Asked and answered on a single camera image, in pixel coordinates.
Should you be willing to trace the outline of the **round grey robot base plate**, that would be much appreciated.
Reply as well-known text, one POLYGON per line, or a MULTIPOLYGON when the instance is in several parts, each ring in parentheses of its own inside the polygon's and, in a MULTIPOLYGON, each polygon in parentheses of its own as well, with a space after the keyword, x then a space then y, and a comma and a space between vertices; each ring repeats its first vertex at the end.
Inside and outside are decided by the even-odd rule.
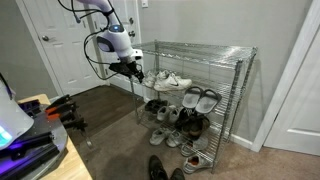
POLYGON ((25 134, 0 151, 0 180, 38 180, 64 156, 68 136, 61 120, 41 112, 33 121, 25 134))

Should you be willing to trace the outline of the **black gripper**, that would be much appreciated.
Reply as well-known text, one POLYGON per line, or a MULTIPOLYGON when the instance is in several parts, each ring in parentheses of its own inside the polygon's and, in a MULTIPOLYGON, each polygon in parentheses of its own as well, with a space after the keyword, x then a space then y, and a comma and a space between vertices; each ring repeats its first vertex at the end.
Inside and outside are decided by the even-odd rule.
POLYGON ((130 78, 135 78, 136 77, 140 83, 143 82, 144 74, 143 74, 143 71, 142 71, 142 66, 140 64, 136 65, 135 62, 132 62, 132 63, 129 63, 129 64, 126 64, 126 63, 112 63, 109 66, 109 69, 114 71, 114 72, 120 73, 122 75, 130 76, 130 78))

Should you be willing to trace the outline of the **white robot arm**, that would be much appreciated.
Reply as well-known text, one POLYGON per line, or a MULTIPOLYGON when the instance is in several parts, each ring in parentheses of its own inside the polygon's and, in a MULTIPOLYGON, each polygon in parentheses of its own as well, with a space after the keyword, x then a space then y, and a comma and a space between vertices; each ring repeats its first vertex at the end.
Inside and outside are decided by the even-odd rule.
MULTIPOLYGON (((95 5, 92 12, 101 13, 107 20, 107 26, 97 32, 97 45, 104 52, 115 52, 118 63, 111 63, 109 69, 131 78, 135 76, 142 82, 144 74, 137 69, 137 60, 143 58, 140 49, 134 49, 129 33, 118 18, 109 0, 77 0, 83 4, 95 5)), ((13 93, 3 75, 0 75, 0 150, 9 147, 16 139, 25 134, 34 120, 23 111, 14 100, 13 93)))

